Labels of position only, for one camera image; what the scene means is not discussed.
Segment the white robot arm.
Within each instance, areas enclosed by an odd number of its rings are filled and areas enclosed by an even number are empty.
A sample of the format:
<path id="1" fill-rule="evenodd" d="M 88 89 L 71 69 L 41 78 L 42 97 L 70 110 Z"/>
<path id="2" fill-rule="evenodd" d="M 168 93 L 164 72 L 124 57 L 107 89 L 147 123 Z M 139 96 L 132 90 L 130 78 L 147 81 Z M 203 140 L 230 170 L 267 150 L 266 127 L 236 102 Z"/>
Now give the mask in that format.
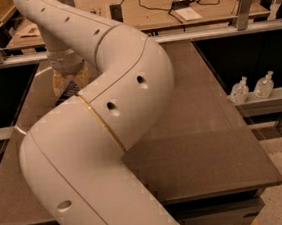
<path id="1" fill-rule="evenodd" d="M 122 162 L 167 109 L 171 61 L 130 25 L 57 0 L 14 0 L 30 21 L 100 72 L 29 129 L 21 170 L 60 225 L 180 225 Z"/>

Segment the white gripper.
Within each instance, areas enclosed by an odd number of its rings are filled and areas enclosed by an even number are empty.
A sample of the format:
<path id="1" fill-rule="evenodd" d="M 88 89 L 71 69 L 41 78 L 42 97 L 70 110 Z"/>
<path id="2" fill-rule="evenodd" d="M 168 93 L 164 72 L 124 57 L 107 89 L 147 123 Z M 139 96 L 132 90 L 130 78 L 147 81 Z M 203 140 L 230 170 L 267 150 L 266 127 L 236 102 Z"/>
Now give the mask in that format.
<path id="1" fill-rule="evenodd" d="M 89 84 L 87 63 L 72 49 L 63 50 L 61 52 L 47 52 L 46 55 L 51 67 L 54 69 L 52 84 L 57 97 L 62 96 L 69 85 L 72 74 L 75 74 L 73 81 L 77 84 L 79 89 Z"/>

